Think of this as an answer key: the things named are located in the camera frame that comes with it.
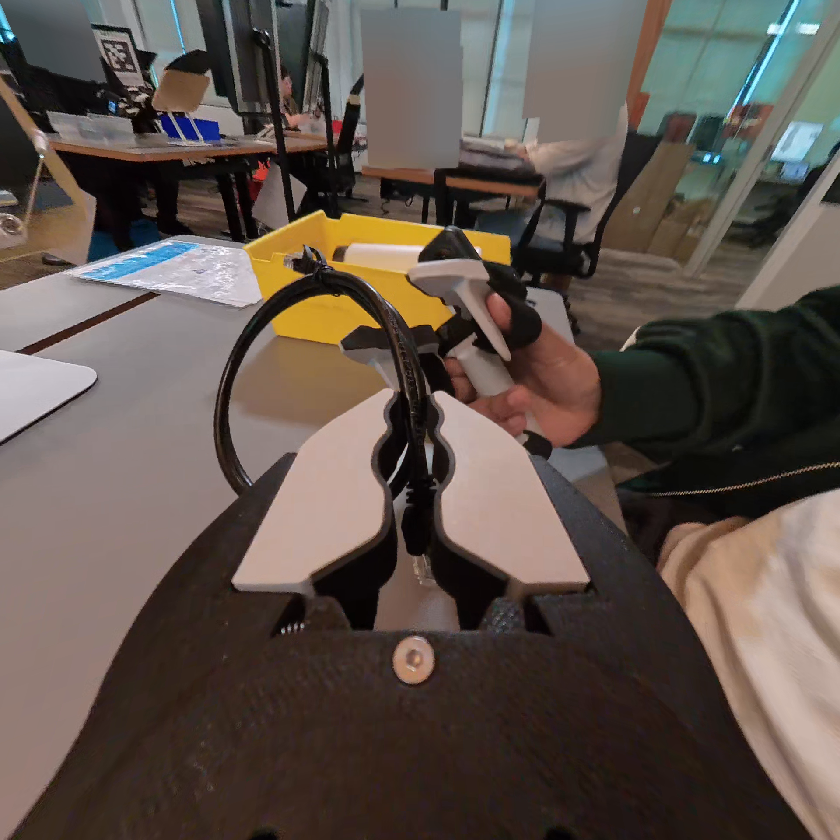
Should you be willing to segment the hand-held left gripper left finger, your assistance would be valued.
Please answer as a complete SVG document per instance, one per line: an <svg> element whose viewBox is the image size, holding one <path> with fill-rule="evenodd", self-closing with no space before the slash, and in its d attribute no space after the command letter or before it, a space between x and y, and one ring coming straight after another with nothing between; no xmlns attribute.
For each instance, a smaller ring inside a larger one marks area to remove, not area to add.
<svg viewBox="0 0 840 840"><path fill-rule="evenodd" d="M380 390L301 446L233 575L237 591L314 594L387 535L392 494L375 456L396 403Z"/></svg>

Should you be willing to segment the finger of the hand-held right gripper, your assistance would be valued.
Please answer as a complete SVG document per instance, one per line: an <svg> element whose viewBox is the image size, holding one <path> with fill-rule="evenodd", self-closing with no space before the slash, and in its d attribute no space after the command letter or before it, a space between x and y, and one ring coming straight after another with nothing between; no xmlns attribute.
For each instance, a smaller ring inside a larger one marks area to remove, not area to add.
<svg viewBox="0 0 840 840"><path fill-rule="evenodd" d="M440 338L437 333L429 325L418 325L411 328L411 336L416 345L427 393L445 392L453 396L455 388L444 358L439 353Z"/></svg>
<svg viewBox="0 0 840 840"><path fill-rule="evenodd" d="M395 392L402 390L391 347L383 329L358 327L341 339L340 350L348 360L374 369L387 387Z"/></svg>

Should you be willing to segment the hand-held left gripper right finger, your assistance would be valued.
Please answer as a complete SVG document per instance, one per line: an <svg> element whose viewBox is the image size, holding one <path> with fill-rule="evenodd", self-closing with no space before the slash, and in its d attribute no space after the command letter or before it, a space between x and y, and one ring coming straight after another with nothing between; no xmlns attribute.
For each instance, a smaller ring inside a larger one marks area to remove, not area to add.
<svg viewBox="0 0 840 840"><path fill-rule="evenodd" d="M446 549L512 596L582 592L590 576L525 447L445 392L429 397L429 426Z"/></svg>

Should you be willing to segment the yellow plastic bin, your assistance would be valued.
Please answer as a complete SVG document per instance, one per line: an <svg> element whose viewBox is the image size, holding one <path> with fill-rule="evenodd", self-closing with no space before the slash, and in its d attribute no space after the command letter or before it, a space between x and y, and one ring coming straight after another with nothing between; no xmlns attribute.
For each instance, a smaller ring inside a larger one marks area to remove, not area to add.
<svg viewBox="0 0 840 840"><path fill-rule="evenodd" d="M245 247L264 300L279 289L301 278L301 273L285 266L288 256L315 248L331 260L336 248L356 243L371 245L426 246L441 227L343 214L331 219L323 211L311 213L279 228ZM356 266L343 266L362 278L388 300L411 327L439 328L453 312L436 298L414 289L401 272ZM354 329L374 327L375 322L347 297L315 297L281 313L272 322L275 332L285 338L337 345Z"/></svg>

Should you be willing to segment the person's right forearm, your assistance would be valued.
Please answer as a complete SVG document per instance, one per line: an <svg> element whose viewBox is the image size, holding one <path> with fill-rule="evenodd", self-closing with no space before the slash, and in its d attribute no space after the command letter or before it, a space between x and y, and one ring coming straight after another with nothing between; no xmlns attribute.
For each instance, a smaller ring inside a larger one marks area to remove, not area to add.
<svg viewBox="0 0 840 840"><path fill-rule="evenodd" d="M697 487L839 459L838 287L778 311L651 322L593 358L601 412L574 445L658 464L636 479Z"/></svg>

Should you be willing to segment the grey desk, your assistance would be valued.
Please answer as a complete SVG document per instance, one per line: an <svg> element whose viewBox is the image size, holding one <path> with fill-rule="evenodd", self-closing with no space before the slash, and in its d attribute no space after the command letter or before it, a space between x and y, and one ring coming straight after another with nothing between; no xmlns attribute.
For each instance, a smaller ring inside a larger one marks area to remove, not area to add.
<svg viewBox="0 0 840 840"><path fill-rule="evenodd" d="M65 758L146 599L235 500L214 401L255 310L59 275L2 292L2 318L39 327L23 350L98 375L2 443L2 838Z"/></svg>

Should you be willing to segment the person's right hand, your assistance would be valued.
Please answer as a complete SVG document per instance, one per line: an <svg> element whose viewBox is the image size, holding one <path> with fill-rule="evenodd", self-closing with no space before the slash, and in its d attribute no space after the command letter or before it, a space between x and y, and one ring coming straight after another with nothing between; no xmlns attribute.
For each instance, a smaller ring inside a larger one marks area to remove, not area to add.
<svg viewBox="0 0 840 840"><path fill-rule="evenodd" d="M552 446L569 447L600 416L602 388L593 359L549 325L542 325L530 345L511 353L512 384L498 394L479 394L456 358L444 364L455 396L510 436L522 435L532 417Z"/></svg>

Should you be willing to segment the black bag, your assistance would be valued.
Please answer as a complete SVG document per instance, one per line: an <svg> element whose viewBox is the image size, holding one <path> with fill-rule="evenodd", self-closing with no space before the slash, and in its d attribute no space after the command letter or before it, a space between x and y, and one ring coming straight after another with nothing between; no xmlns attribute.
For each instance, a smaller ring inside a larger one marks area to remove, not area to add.
<svg viewBox="0 0 840 840"><path fill-rule="evenodd" d="M465 137L460 141L459 172L495 180L525 182L539 178L532 163L497 142Z"/></svg>

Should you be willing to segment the black office chair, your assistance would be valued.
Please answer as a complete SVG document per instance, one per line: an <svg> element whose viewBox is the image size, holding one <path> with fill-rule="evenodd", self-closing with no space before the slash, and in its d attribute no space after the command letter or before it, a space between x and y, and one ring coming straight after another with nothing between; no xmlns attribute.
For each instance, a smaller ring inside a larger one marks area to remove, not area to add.
<svg viewBox="0 0 840 840"><path fill-rule="evenodd" d="M529 273L533 283L537 283L544 274L578 279L591 278L597 268L608 221L653 158L662 139L661 134L643 134L635 131L628 133L618 168L615 193L590 243L578 243L574 239L580 217L588 214L590 209L581 204L547 198L543 187L539 194L539 202L521 231L515 248L511 250L514 267L519 272ZM558 209L562 213L563 232L559 239L538 234L539 221L547 207Z"/></svg>

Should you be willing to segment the brown cardboard box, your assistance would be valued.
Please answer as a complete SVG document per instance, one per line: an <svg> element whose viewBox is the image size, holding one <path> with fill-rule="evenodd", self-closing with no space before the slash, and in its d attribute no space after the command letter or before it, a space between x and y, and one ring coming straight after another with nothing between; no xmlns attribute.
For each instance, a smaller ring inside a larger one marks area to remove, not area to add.
<svg viewBox="0 0 840 840"><path fill-rule="evenodd" d="M696 147L661 142L608 221L604 249L645 253Z"/></svg>

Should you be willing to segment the laminated paper sheet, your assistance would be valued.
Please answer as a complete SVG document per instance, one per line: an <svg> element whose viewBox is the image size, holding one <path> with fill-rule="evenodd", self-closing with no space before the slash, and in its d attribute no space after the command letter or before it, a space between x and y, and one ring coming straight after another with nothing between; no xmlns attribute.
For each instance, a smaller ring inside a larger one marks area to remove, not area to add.
<svg viewBox="0 0 840 840"><path fill-rule="evenodd" d="M66 273L80 280L231 308L254 306L263 299L243 249L204 241L169 238Z"/></svg>

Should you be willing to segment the white garment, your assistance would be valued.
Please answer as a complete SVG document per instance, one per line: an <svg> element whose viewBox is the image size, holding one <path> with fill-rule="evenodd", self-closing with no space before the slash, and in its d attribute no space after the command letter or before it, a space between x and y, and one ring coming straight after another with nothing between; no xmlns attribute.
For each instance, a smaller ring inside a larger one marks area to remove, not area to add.
<svg viewBox="0 0 840 840"><path fill-rule="evenodd" d="M658 572L813 838L839 838L839 491L672 528Z"/></svg>

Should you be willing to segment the black monitor with white stand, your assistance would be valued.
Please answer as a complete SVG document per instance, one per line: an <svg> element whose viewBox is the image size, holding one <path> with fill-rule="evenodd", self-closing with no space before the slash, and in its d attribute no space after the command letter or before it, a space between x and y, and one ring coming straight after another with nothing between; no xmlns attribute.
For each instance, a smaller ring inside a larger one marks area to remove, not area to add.
<svg viewBox="0 0 840 840"><path fill-rule="evenodd" d="M5 78L1 80L1 261L44 253L87 261L96 201L80 189ZM1 352L1 442L93 387L86 366Z"/></svg>

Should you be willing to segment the cardboard sheet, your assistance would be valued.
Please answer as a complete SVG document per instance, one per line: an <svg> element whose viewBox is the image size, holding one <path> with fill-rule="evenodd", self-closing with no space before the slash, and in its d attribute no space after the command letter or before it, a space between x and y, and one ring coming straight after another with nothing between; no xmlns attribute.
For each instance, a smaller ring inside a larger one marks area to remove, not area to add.
<svg viewBox="0 0 840 840"><path fill-rule="evenodd" d="M203 49L194 49L175 58L163 71L152 97L152 108L169 116L177 137L182 144L203 142L193 120L193 113L203 102L210 79L207 72L210 61ZM184 134L176 114L183 113L192 125L193 135Z"/></svg>

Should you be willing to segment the framed marker sign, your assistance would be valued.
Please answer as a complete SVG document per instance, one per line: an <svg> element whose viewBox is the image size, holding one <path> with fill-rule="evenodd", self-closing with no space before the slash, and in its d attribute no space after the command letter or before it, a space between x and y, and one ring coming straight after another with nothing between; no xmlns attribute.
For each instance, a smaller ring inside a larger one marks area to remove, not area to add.
<svg viewBox="0 0 840 840"><path fill-rule="evenodd" d="M141 69L139 52L130 28L92 24L101 57L126 88L150 88Z"/></svg>

